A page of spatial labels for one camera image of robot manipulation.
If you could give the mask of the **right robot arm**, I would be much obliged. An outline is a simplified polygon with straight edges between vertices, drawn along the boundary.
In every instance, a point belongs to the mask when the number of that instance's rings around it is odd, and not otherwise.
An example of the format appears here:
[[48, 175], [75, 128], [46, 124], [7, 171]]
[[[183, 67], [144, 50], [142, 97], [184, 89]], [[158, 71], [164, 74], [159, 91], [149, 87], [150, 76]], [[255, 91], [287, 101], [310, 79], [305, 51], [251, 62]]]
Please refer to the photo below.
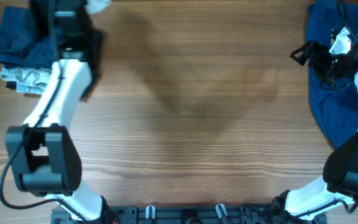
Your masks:
[[[308, 62], [332, 90], [339, 79], [351, 79], [358, 99], [358, 32], [348, 24], [331, 32], [330, 46], [311, 40], [290, 57], [300, 65]], [[358, 207], [358, 124], [357, 131], [329, 155], [322, 176], [275, 197], [265, 217], [271, 223], [306, 223], [340, 205], [347, 213]]]

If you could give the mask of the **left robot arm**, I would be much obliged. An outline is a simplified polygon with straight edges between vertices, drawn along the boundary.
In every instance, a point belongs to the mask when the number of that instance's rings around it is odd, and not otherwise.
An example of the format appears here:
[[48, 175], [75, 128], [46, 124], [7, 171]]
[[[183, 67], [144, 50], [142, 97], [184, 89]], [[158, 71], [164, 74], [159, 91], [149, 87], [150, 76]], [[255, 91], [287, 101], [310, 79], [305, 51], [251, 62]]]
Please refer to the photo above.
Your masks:
[[88, 1], [32, 1], [37, 22], [47, 28], [55, 61], [39, 102], [21, 126], [5, 135], [9, 155], [4, 166], [16, 187], [58, 203], [80, 223], [108, 223], [105, 199], [82, 179], [80, 156], [69, 128], [80, 100], [98, 78], [103, 35], [93, 27]]

